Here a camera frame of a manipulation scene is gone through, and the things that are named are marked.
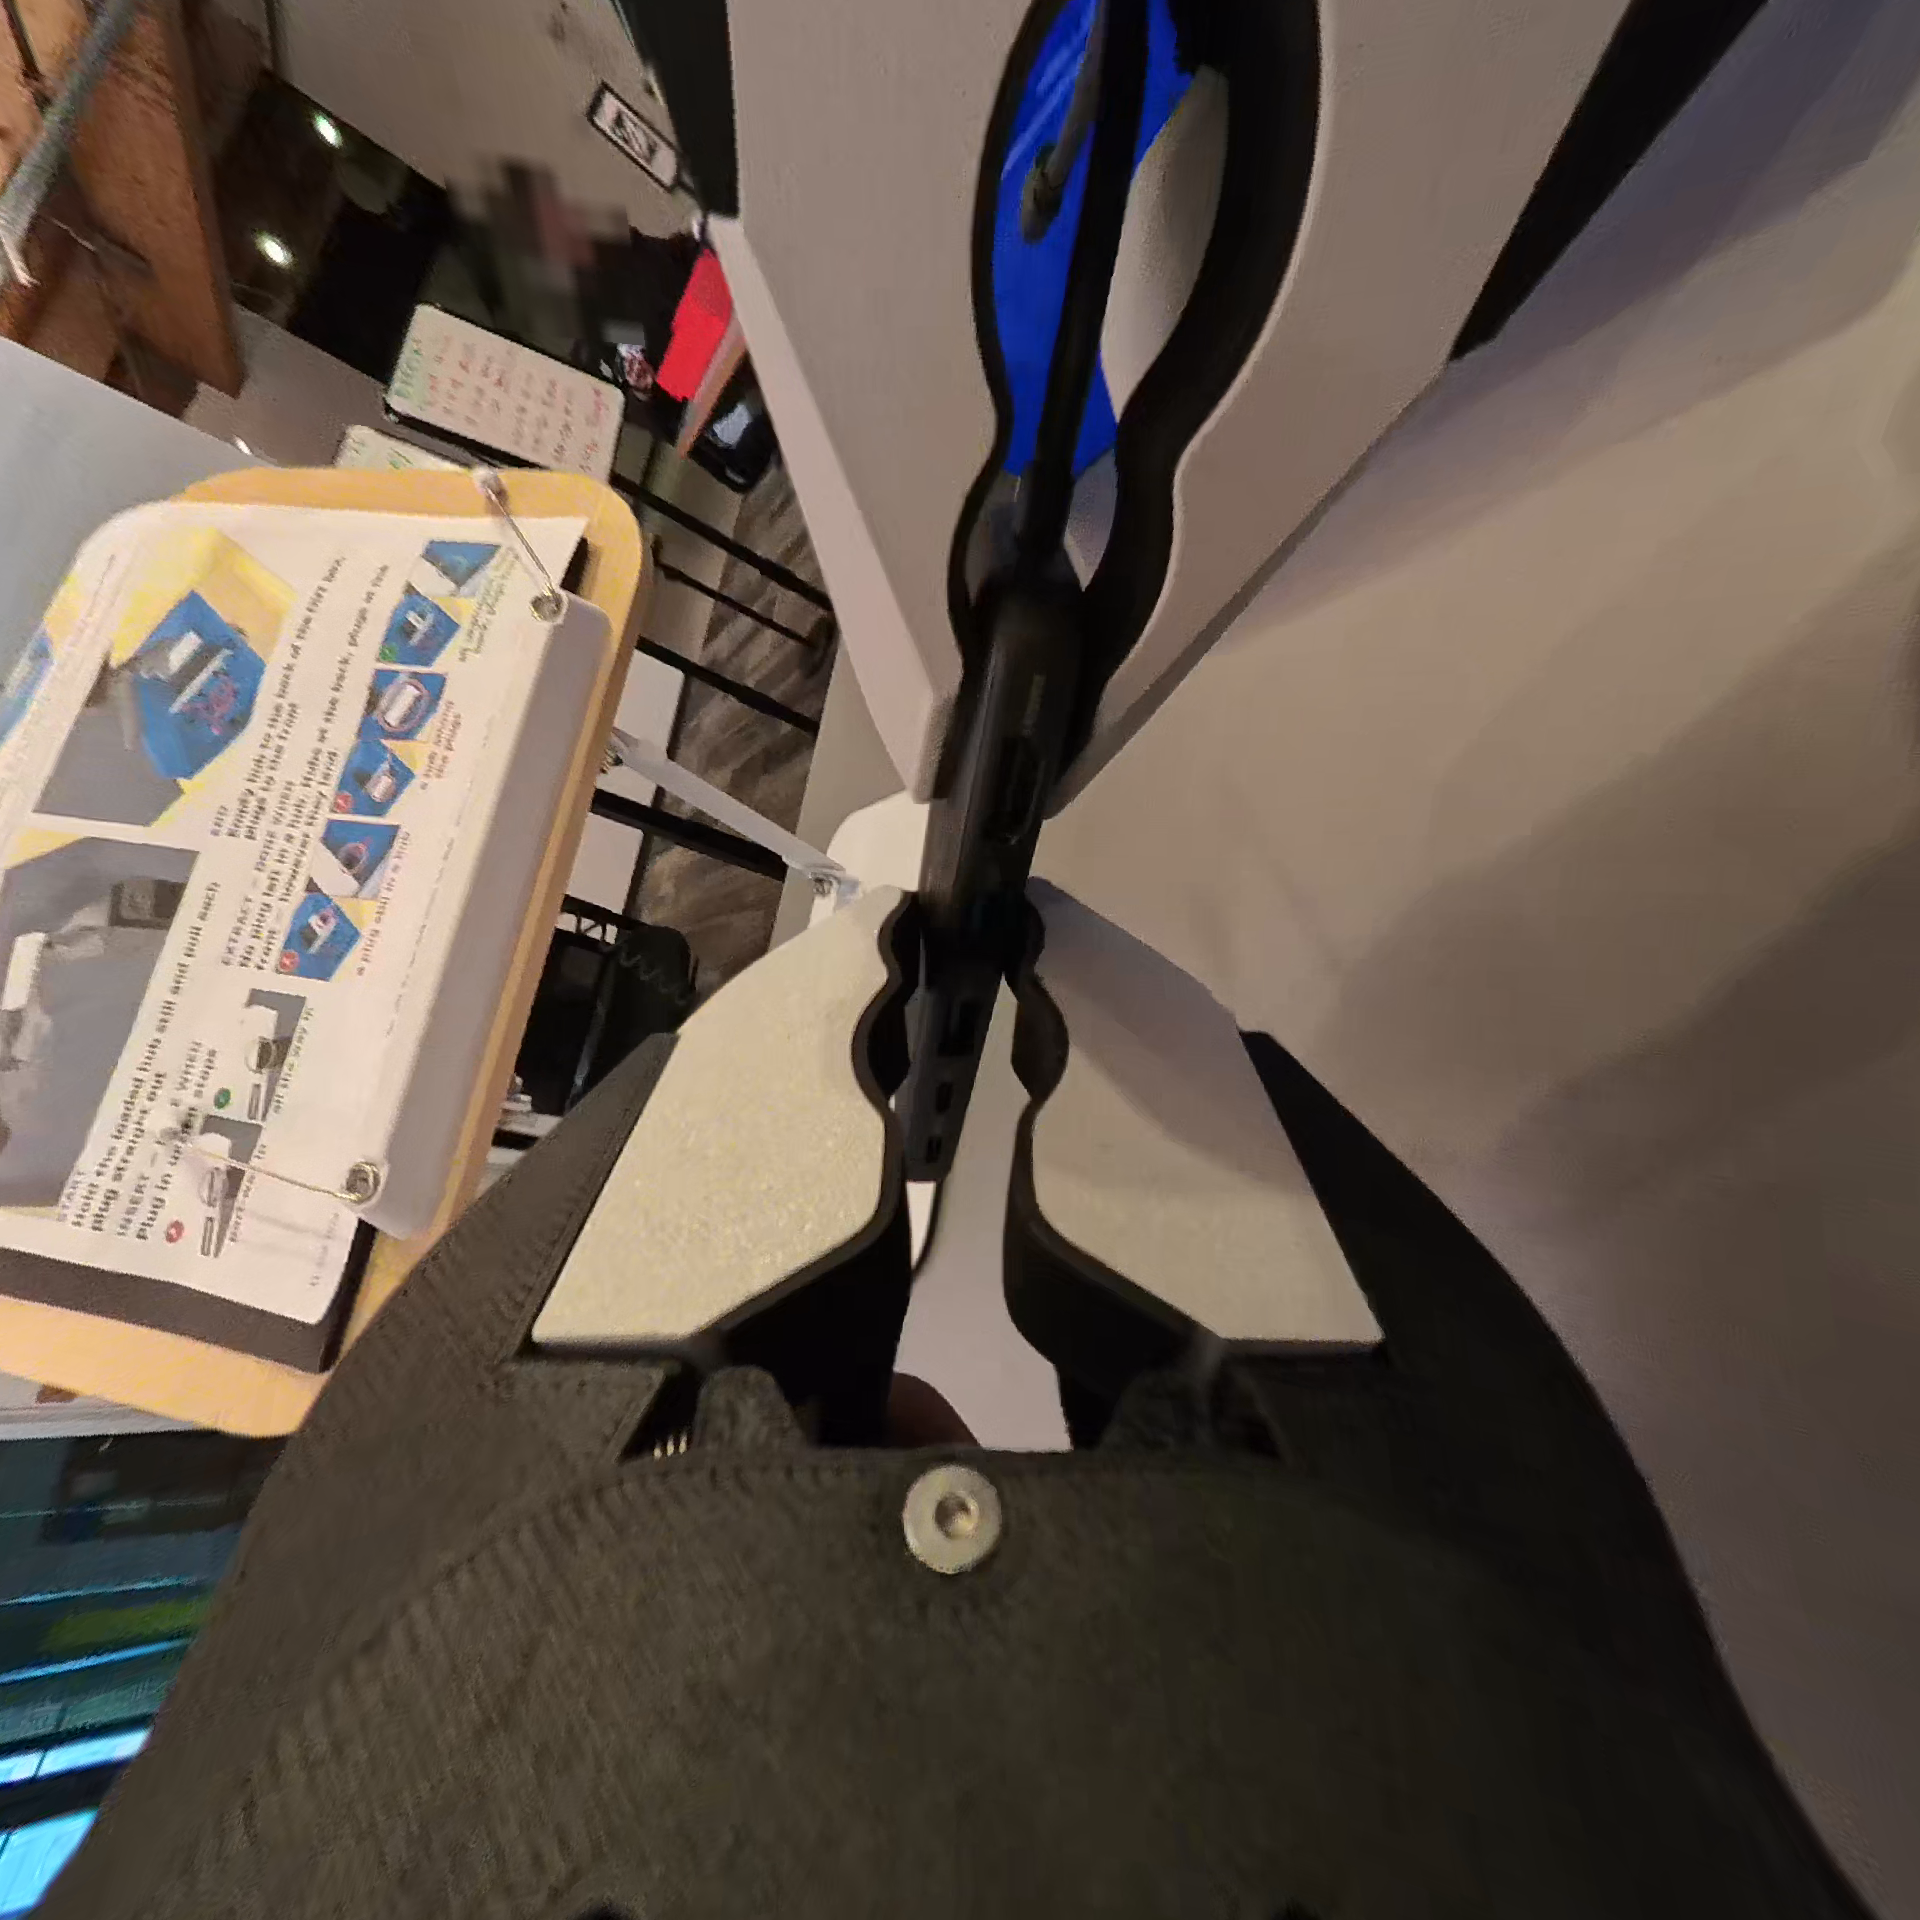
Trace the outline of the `white book stand wooden board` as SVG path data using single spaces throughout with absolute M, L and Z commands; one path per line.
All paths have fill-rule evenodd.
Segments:
M 589 556 L 580 567 L 579 603 L 595 608 L 609 635 L 592 642 L 589 717 L 565 770 L 559 798 L 525 815 L 538 831 L 538 866 L 522 887 L 511 923 L 511 966 L 487 989 L 466 1021 L 484 1049 L 461 1087 L 454 1161 L 425 1231 L 414 1236 L 375 1235 L 366 1268 L 350 1303 L 340 1350 L 362 1340 L 452 1227 L 477 1203 L 503 1103 L 511 1091 L 548 950 L 568 896 L 565 893 L 590 810 L 636 642 L 644 605 L 654 588 L 649 547 L 626 493 L 580 475 L 519 468 L 503 476 L 508 509 L 519 518 L 579 518 Z M 289 509 L 319 512 L 484 517 L 487 500 L 470 471 L 242 468 L 198 480 L 166 500 L 170 509 Z M 251 1439 L 300 1429 L 324 1392 L 330 1372 L 305 1372 L 187 1338 L 178 1333 L 118 1322 L 51 1304 L 4 1298 L 4 1374 L 108 1400 L 152 1418 L 215 1429 Z

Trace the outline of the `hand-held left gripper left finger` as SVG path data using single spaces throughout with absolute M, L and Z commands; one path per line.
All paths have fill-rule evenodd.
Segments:
M 877 1443 L 912 1289 L 895 1095 L 918 969 L 877 887 L 677 1034 L 532 1320 L 543 1357 L 757 1368 L 827 1443 Z

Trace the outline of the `blue plastic bin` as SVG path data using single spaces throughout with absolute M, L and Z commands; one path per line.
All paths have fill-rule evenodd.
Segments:
M 1096 118 L 1107 4 L 1061 4 L 1017 84 L 992 214 L 992 321 L 1012 427 L 1005 468 L 1041 447 L 1048 372 L 1068 295 Z M 1070 462 L 1085 493 L 1115 468 L 1120 417 L 1170 342 L 1215 234 L 1226 175 L 1226 56 L 1212 4 L 1153 3 L 1135 173 L 1096 370 Z

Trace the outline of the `red parts bin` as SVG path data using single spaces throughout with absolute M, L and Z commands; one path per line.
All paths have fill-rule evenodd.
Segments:
M 669 400 L 693 402 L 723 352 L 734 322 L 734 295 L 713 249 L 694 258 L 656 362 L 656 388 Z

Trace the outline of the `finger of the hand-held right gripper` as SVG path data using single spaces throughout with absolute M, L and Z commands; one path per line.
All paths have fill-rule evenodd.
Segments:
M 1627 4 L 1206 4 L 1218 84 L 1130 213 L 1143 333 L 1061 813 L 1422 398 Z
M 842 645 L 904 791 L 962 704 L 965 552 L 1003 435 L 979 214 L 1030 4 L 727 4 L 747 347 Z

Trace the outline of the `printed instruction sheet pad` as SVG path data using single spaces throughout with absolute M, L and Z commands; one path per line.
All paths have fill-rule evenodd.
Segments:
M 4 676 L 4 1297 L 317 1374 L 461 1152 L 613 619 L 583 512 L 173 498 Z

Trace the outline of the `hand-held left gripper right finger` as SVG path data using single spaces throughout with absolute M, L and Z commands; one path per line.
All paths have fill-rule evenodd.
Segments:
M 1098 1441 L 1141 1380 L 1211 1403 L 1238 1365 L 1379 1357 L 1381 1318 L 1236 1016 L 1044 879 L 1009 985 L 1003 1293 L 1068 1441 Z

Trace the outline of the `black usb hub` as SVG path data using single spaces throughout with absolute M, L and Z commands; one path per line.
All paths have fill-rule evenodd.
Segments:
M 1083 676 L 1081 587 L 1059 570 L 1003 582 L 989 598 L 983 661 L 926 810 L 922 972 L 897 1107 L 915 1185 L 952 1169 L 996 999 L 1026 939 L 1026 887 Z

